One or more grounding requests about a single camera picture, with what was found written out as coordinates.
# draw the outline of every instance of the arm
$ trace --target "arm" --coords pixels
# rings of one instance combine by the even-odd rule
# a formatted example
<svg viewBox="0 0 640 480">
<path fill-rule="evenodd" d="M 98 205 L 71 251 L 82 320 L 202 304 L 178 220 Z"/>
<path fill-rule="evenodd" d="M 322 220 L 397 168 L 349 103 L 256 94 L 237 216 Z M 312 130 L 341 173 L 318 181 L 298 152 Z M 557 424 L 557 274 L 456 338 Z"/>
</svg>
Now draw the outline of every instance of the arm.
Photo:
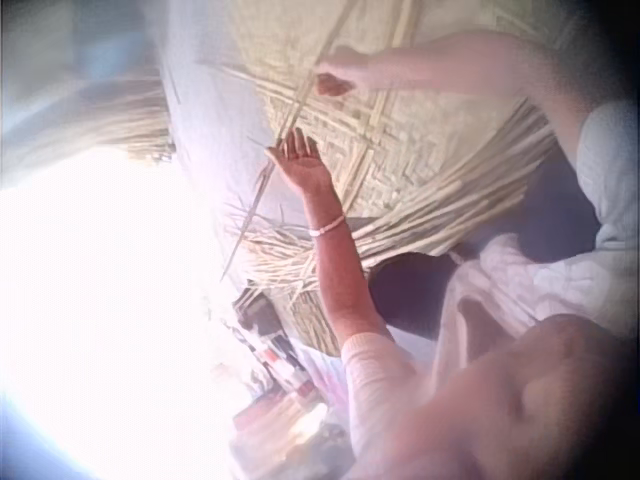
<svg viewBox="0 0 640 480">
<path fill-rule="evenodd" d="M 290 133 L 284 148 L 269 149 L 269 155 L 304 202 L 309 226 L 320 229 L 342 215 L 342 205 L 329 171 L 322 163 L 315 142 L 306 141 L 300 129 Z M 360 257 L 345 222 L 315 240 L 320 296 L 329 324 L 342 347 L 359 333 L 388 336 L 362 273 Z"/>
<path fill-rule="evenodd" d="M 318 66 L 318 72 L 318 91 L 327 95 L 361 87 L 527 96 L 546 114 L 574 167 L 580 130 L 594 107 L 552 50 L 489 31 L 448 35 L 419 47 L 371 56 L 341 47 Z"/>
</svg>

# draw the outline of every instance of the woven bamboo mat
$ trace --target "woven bamboo mat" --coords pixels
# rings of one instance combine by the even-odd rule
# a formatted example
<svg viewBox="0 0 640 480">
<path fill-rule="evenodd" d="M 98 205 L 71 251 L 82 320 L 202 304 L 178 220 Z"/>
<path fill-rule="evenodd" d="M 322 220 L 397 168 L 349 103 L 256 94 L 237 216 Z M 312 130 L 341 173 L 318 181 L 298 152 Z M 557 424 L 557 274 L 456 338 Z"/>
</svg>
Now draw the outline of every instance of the woven bamboo mat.
<svg viewBox="0 0 640 480">
<path fill-rule="evenodd" d="M 234 32 L 244 65 L 222 68 L 253 82 L 274 132 L 286 121 L 298 87 L 344 3 L 235 1 Z M 539 0 L 367 0 L 356 3 L 332 40 L 334 45 L 373 52 L 484 27 L 556 44 L 570 20 L 553 2 Z M 452 162 L 469 158 L 496 134 L 513 105 L 512 100 L 427 91 L 357 92 L 339 99 L 312 93 L 297 125 L 318 139 L 347 214 L 378 218 L 401 209 L 407 198 L 419 195 Z M 523 160 L 519 168 L 528 172 L 538 160 Z M 517 182 L 526 185 L 526 175 Z M 502 200 L 512 197 L 505 195 Z M 475 215 L 488 218 L 500 206 L 498 201 L 486 202 L 486 211 Z M 313 256 L 305 258 L 303 271 L 310 272 Z M 278 294 L 272 289 L 270 296 L 283 321 L 305 344 L 336 355 L 337 344 L 317 292 L 297 295 L 300 291 Z"/>
</svg>

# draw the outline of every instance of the bamboo strip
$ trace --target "bamboo strip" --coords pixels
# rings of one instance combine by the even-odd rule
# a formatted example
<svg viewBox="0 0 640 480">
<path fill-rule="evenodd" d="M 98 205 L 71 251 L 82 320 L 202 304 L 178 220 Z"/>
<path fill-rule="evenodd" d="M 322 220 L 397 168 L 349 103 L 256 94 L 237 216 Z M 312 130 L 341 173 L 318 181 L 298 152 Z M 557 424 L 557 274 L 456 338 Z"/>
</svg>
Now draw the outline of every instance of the bamboo strip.
<svg viewBox="0 0 640 480">
<path fill-rule="evenodd" d="M 351 14 L 351 11 L 353 10 L 353 7 L 355 6 L 356 2 L 357 0 L 346 0 L 345 6 L 341 14 L 339 15 L 338 19 L 336 20 L 335 25 L 329 32 L 329 35 L 327 36 L 327 39 L 325 40 L 324 45 L 320 49 L 320 52 L 317 56 L 316 61 L 314 62 L 314 65 L 316 65 L 320 59 L 326 56 L 327 53 L 329 53 L 329 49 L 333 45 L 333 42 L 338 36 L 338 33 L 340 33 L 340 30 L 342 29 L 343 25 L 349 18 L 349 15 Z M 283 138 L 285 132 L 287 132 L 293 125 L 295 125 L 295 122 L 298 119 L 298 116 L 300 115 L 302 108 L 304 107 L 307 97 L 311 93 L 311 88 L 313 87 L 313 78 L 314 78 L 314 73 L 313 71 L 311 71 L 307 74 L 307 78 L 305 79 L 302 86 L 300 87 L 300 91 L 297 95 L 297 102 L 294 102 L 291 104 L 291 108 L 287 116 L 285 117 L 286 120 L 282 123 L 282 126 L 280 127 L 280 130 L 276 135 L 276 138 L 278 139 Z M 264 177 L 260 182 L 260 186 L 258 188 L 258 191 L 256 192 L 256 196 L 253 200 L 253 204 L 251 205 L 251 209 L 249 210 L 249 213 L 247 214 L 244 220 L 242 228 L 240 229 L 240 235 L 238 236 L 238 240 L 236 241 L 233 247 L 233 250 L 231 250 L 231 255 L 229 256 L 229 259 L 227 260 L 227 264 L 222 272 L 222 278 L 220 279 L 221 281 L 224 279 L 224 277 L 229 272 L 229 269 L 231 268 L 231 264 L 233 263 L 233 258 L 235 257 L 235 254 L 238 251 L 240 244 L 242 243 L 244 235 L 246 234 L 247 229 L 249 228 L 249 225 L 253 220 L 253 216 L 255 215 L 258 209 L 258 205 L 260 204 L 260 200 L 262 199 L 262 195 L 264 194 L 267 188 L 267 185 L 269 183 L 269 180 L 271 179 L 271 175 L 273 174 L 274 169 L 275 169 L 275 166 L 273 165 L 273 163 L 270 162 L 264 171 Z"/>
</svg>

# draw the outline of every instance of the wrist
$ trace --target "wrist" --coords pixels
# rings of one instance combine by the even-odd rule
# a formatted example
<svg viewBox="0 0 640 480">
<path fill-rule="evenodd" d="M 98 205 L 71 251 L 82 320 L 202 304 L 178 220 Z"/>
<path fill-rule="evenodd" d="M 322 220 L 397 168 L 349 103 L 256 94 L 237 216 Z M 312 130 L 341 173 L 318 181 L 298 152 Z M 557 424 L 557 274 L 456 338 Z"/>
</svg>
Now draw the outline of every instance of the wrist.
<svg viewBox="0 0 640 480">
<path fill-rule="evenodd" d="M 333 185 L 317 187 L 302 192 L 302 201 L 305 204 L 326 203 L 333 199 L 338 200 L 338 194 Z"/>
</svg>

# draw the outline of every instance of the bundle of bamboo strips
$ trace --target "bundle of bamboo strips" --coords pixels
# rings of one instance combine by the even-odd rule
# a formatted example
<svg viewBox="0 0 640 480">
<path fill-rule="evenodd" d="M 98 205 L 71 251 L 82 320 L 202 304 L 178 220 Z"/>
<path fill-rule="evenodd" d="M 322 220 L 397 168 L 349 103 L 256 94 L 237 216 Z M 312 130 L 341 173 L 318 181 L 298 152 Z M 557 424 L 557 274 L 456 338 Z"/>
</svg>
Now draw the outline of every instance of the bundle of bamboo strips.
<svg viewBox="0 0 640 480">
<path fill-rule="evenodd" d="M 515 206 L 529 174 L 554 147 L 542 113 L 526 101 L 478 152 L 450 162 L 397 208 L 353 232 L 365 270 L 395 255 L 445 253 L 473 228 Z M 232 218 L 244 218 L 241 209 Z M 237 234 L 237 226 L 231 228 Z M 303 228 L 259 218 L 247 231 L 245 274 L 260 288 L 317 288 Z"/>
</svg>

